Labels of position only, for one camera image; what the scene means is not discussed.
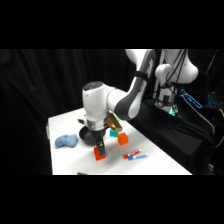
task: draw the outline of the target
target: marker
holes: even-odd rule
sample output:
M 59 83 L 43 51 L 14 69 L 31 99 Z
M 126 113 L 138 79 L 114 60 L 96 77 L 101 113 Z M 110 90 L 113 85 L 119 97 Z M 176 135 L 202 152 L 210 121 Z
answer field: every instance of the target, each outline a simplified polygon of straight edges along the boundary
M 142 154 L 142 155 L 138 155 L 138 156 L 130 156 L 128 159 L 129 159 L 129 160 L 143 159 L 143 158 L 146 158 L 146 157 L 148 157 L 148 156 L 149 156 L 149 154 L 146 153 L 146 154 Z
M 130 156 L 135 156 L 135 155 L 139 154 L 141 151 L 142 151 L 142 150 L 139 149 L 139 150 L 137 150 L 137 151 L 135 151 L 135 152 L 132 152 L 132 153 L 130 153 L 130 154 L 128 154 L 128 155 L 125 155 L 125 156 L 124 156 L 124 159 L 128 159 L 128 157 L 130 157 Z

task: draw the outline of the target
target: blue cloth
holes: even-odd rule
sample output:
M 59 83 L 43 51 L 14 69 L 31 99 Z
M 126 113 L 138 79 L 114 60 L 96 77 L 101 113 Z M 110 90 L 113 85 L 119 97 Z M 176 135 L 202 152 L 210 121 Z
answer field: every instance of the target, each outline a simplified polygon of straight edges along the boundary
M 74 148 L 77 145 L 78 141 L 79 140 L 76 135 L 71 135 L 71 136 L 64 135 L 64 136 L 56 139 L 55 147 L 56 147 L 56 149 L 59 149 L 63 146 L 68 146 L 68 147 Z

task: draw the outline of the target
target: black cable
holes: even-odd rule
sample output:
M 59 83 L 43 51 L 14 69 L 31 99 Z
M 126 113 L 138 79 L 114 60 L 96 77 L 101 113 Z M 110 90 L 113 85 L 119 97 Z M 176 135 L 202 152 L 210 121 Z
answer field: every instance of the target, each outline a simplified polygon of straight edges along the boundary
M 179 52 L 179 54 L 177 55 L 177 58 L 176 58 L 176 60 L 174 61 L 174 64 L 176 63 L 177 59 L 179 58 L 179 56 L 180 56 L 182 50 L 183 50 L 183 49 L 181 49 L 180 52 Z
M 183 69 L 183 64 L 184 64 L 184 60 L 185 60 L 186 54 L 187 54 L 187 49 L 184 50 L 184 52 L 183 52 L 183 54 L 182 54 L 182 56 L 181 56 L 181 59 L 180 59 L 180 61 L 182 60 L 182 64 L 181 64 L 181 66 L 180 66 L 180 71 L 179 71 L 179 74 L 178 74 L 178 76 L 177 76 L 176 85 L 177 85 L 177 83 L 178 83 L 178 81 L 179 81 L 179 79 L 180 79 L 180 74 L 181 74 L 182 69 Z M 173 92 L 172 92 L 173 95 L 176 94 L 176 90 L 177 90 L 177 87 L 174 86 L 174 90 L 173 90 Z
M 210 127 L 212 128 L 212 134 L 214 135 L 215 134 L 214 126 L 202 114 L 200 114 L 196 109 L 194 109 L 194 107 L 189 102 L 187 102 L 187 100 L 185 99 L 185 95 L 186 94 L 181 95 L 183 97 L 185 103 L 188 104 L 199 115 L 199 117 L 201 117 L 204 121 L 206 121 L 210 125 Z

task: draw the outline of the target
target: blue marker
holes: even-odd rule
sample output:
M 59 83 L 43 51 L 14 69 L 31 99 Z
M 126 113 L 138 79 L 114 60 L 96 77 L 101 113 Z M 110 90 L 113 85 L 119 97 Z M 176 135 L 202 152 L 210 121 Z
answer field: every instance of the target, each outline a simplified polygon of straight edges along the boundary
M 137 155 L 137 156 L 130 156 L 128 157 L 129 160 L 135 160 L 135 159 L 143 159 L 143 158 L 146 158 L 148 157 L 149 154 L 146 153 L 146 154 L 142 154 L 142 155 Z

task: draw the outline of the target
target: cable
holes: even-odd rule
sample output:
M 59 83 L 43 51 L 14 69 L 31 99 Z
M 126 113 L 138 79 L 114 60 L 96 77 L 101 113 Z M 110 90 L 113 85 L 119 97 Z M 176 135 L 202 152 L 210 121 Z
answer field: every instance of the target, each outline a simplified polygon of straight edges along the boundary
M 172 77 L 174 76 L 174 73 L 176 72 L 176 70 L 179 68 L 179 65 L 180 65 L 180 63 L 181 63 L 181 60 L 183 59 L 183 61 L 184 61 L 184 56 L 186 56 L 186 54 L 184 55 L 184 53 L 185 53 L 185 51 L 184 51 L 183 54 L 181 55 L 180 60 L 178 61 L 177 67 L 174 69 L 174 71 L 173 71 L 173 73 L 172 73 L 172 75 L 171 75 Z M 168 72 L 168 74 L 166 75 L 166 82 L 168 82 L 168 81 L 172 78 L 172 77 L 170 77 L 170 78 L 167 80 L 167 77 L 168 77 L 169 74 L 170 74 L 170 73 Z
M 184 64 L 184 60 L 185 60 L 186 54 L 187 54 L 187 49 L 185 49 L 185 50 L 183 51 L 183 54 L 181 55 L 181 58 L 180 58 L 180 61 L 182 60 L 182 64 L 181 64 L 181 66 L 180 66 L 180 71 L 179 71 L 179 74 L 178 74 L 178 76 L 177 76 L 176 84 L 178 83 L 178 81 L 179 81 L 179 79 L 180 79 L 180 74 L 181 74 L 181 71 L 182 71 L 182 68 L 183 68 L 183 64 Z M 172 95 L 175 95 L 176 89 L 177 89 L 177 87 L 174 86 L 174 89 L 173 89 L 173 91 L 172 91 Z
M 211 68 L 211 66 L 212 66 L 212 64 L 213 64 L 213 61 L 214 61 L 214 59 L 215 59 L 215 56 L 216 56 L 217 52 L 218 52 L 218 49 L 216 49 L 216 52 L 215 52 L 215 54 L 214 54 L 214 56 L 213 56 L 213 58 L 212 58 L 212 61 L 211 61 L 210 65 L 209 65 L 209 67 L 208 67 L 208 70 L 206 71 L 206 74 L 208 74 L 209 69 Z
M 204 119 L 212 127 L 212 132 L 213 132 L 213 135 L 214 135 L 215 134 L 215 128 L 213 127 L 213 125 L 204 116 L 202 116 L 197 110 L 195 110 L 194 107 L 192 107 L 190 103 L 187 102 L 187 100 L 184 97 L 185 95 L 186 94 L 181 95 L 183 97 L 185 103 L 187 103 L 202 119 Z
M 224 112 L 223 112 L 223 110 L 220 109 L 220 112 L 222 113 L 222 116 L 224 118 Z M 216 149 L 223 143 L 223 141 L 224 141 L 224 136 L 223 136 L 221 142 L 216 146 Z
M 179 52 L 179 54 L 177 55 L 177 58 L 176 58 L 176 60 L 174 61 L 174 64 L 176 63 L 177 59 L 179 58 L 179 56 L 180 56 L 182 50 L 183 50 L 183 49 L 181 49 L 180 52 Z

